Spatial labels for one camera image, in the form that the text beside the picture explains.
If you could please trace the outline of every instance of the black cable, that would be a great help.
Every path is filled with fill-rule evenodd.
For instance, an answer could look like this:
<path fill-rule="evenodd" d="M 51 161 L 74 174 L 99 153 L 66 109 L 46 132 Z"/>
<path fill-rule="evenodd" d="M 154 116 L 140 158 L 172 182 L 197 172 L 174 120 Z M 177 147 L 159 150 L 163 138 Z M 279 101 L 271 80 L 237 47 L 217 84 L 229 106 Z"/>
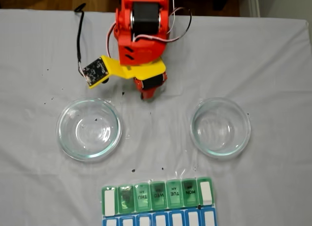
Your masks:
<path fill-rule="evenodd" d="M 84 11 L 82 9 L 85 6 L 86 6 L 86 3 L 83 3 L 74 10 L 75 13 L 81 13 L 80 22 L 79 22 L 79 29 L 78 29 L 78 34 L 77 34 L 77 59 L 78 59 L 78 72 L 82 76 L 83 76 L 83 74 L 80 71 L 80 68 L 81 68 L 80 35 L 81 35 L 82 21 L 83 21 L 83 17 L 84 17 Z"/>

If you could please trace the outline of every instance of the empty glass bowl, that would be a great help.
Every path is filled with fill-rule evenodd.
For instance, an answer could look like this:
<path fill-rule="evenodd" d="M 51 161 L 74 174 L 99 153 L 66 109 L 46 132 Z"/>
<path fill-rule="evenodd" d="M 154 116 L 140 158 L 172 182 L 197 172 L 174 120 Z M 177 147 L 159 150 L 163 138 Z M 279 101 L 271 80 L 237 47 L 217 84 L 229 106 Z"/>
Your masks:
<path fill-rule="evenodd" d="M 69 104 L 57 123 L 58 143 L 70 157 L 94 161 L 117 146 L 122 132 L 116 109 L 101 99 L 85 98 Z"/>
<path fill-rule="evenodd" d="M 211 98 L 199 104 L 191 121 L 191 137 L 196 147 L 219 160 L 233 158 L 243 151 L 250 130 L 244 111 L 224 98 Z"/>

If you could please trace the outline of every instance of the red and white wire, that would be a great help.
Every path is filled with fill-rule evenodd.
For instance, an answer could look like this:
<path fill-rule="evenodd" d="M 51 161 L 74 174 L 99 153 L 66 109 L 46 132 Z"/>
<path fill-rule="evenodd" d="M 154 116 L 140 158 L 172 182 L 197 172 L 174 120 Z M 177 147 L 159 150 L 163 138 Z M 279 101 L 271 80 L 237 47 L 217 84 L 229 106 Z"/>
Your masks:
<path fill-rule="evenodd" d="M 161 42 L 174 42 L 174 41 L 177 41 L 178 39 L 180 39 L 181 37 L 183 37 L 183 36 L 187 33 L 187 31 L 189 30 L 189 28 L 190 28 L 190 25 L 191 25 L 191 22 L 192 22 L 192 12 L 190 11 L 190 9 L 187 9 L 187 8 L 185 8 L 185 7 L 179 7 L 179 8 L 175 8 L 169 16 L 171 16 L 172 14 L 175 14 L 176 11 L 182 10 L 182 9 L 188 10 L 188 11 L 189 11 L 189 14 L 190 14 L 190 21 L 189 21 L 188 27 L 186 28 L 186 30 L 184 31 L 184 33 L 183 33 L 182 35 L 180 35 L 180 36 L 178 36 L 178 37 L 176 37 L 176 38 L 168 39 L 168 40 L 167 40 L 167 39 L 163 39 L 163 38 L 160 38 L 160 37 L 155 37 L 155 36 L 140 34 L 140 35 L 137 35 L 136 37 L 134 37 L 133 42 L 137 41 L 138 39 L 156 40 L 156 41 L 161 41 Z M 110 27 L 110 29 L 109 29 L 109 31 L 108 31 L 108 33 L 107 33 L 107 36 L 106 36 L 106 52 L 107 52 L 107 55 L 108 55 L 109 57 L 111 57 L 110 52 L 109 52 L 109 38 L 110 38 L 110 35 L 111 35 L 111 33 L 112 33 L 112 31 L 113 31 L 115 25 L 116 25 L 116 22 L 114 22 L 114 23 L 112 24 L 112 26 Z"/>

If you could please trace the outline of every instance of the wooden floor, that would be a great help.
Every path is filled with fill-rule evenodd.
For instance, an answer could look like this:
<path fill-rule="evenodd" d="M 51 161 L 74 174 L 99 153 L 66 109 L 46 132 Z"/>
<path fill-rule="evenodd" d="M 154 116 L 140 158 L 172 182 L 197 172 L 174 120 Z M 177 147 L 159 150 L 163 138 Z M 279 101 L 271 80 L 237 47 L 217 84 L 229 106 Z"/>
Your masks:
<path fill-rule="evenodd" d="M 87 3 L 86 11 L 114 12 L 119 0 L 0 0 L 3 9 L 73 10 L 81 3 Z M 193 15 L 239 16 L 238 0 L 228 0 L 222 11 L 212 9 L 212 0 L 175 0 L 175 6 L 189 7 Z"/>

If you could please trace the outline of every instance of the table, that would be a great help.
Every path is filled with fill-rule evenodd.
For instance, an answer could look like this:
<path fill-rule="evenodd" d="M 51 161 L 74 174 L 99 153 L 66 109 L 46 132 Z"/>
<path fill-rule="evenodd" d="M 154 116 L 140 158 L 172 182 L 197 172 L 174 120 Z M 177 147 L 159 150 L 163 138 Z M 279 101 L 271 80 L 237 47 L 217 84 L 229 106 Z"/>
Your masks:
<path fill-rule="evenodd" d="M 86 13 L 82 65 L 105 54 L 113 21 Z M 312 221 L 305 21 L 194 17 L 186 36 L 167 46 L 168 81 L 149 103 L 132 81 L 87 88 L 77 71 L 78 22 L 73 12 L 0 10 L 1 225 L 101 225 L 104 185 L 200 176 L 214 181 L 220 226 Z M 174 35 L 187 22 L 177 17 Z M 111 53 L 117 57 L 113 38 Z M 119 148 L 99 163 L 77 162 L 56 142 L 58 115 L 81 97 L 108 100 L 123 118 Z M 238 159 L 214 161 L 191 142 L 190 116 L 210 97 L 229 98 L 249 115 L 252 135 Z"/>

